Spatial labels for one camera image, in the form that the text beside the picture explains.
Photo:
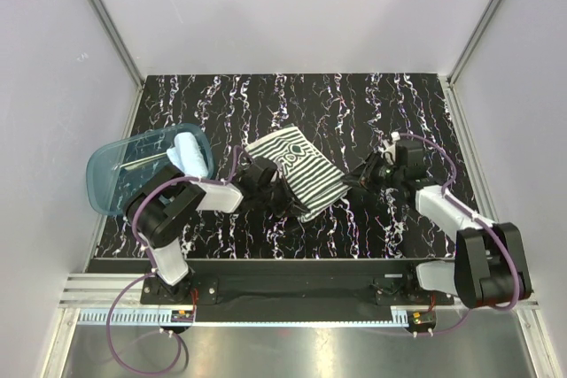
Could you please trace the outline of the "green white striped towel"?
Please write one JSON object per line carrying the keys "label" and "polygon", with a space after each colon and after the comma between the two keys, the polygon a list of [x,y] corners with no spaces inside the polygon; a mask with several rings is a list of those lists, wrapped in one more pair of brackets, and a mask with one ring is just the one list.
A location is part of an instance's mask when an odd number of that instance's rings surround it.
{"label": "green white striped towel", "polygon": [[344,173],[319,151],[296,126],[261,137],[245,147],[254,159],[267,158],[283,171],[293,195],[307,208],[299,221],[307,223],[350,190]]}

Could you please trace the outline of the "light blue towel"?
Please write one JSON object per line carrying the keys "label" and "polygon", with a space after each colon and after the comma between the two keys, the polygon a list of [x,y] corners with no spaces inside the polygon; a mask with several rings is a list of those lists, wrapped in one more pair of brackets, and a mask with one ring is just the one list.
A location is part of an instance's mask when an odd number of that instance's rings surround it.
{"label": "light blue towel", "polygon": [[206,178],[209,175],[205,157],[191,132],[175,136],[174,145],[167,149],[167,158],[187,176]]}

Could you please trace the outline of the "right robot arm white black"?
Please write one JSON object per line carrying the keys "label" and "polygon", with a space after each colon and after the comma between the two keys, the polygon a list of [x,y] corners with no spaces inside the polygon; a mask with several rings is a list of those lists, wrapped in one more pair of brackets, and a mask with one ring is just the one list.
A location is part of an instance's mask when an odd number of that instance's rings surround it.
{"label": "right robot arm white black", "polygon": [[532,295],[519,228],[490,220],[455,197],[450,191],[457,175],[455,165],[450,166],[446,182],[431,178],[425,165],[428,147],[446,156],[436,143],[420,135],[393,132],[383,150],[372,152],[341,181],[371,193],[398,190],[408,207],[454,242],[453,259],[420,263],[402,282],[407,301],[421,304],[436,291],[458,297],[469,309],[513,309]]}

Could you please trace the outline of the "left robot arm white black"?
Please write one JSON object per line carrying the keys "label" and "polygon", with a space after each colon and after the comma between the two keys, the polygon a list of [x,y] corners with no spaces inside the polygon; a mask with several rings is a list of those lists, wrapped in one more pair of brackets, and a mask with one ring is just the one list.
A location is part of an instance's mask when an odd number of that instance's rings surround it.
{"label": "left robot arm white black", "polygon": [[238,166],[226,181],[186,176],[166,165],[125,203],[123,215],[149,252],[151,272],[161,279],[160,293],[180,304],[191,292],[190,268],[179,240],[189,218],[201,211],[239,214],[258,208],[278,218],[309,212],[293,193],[283,168],[257,158]]}

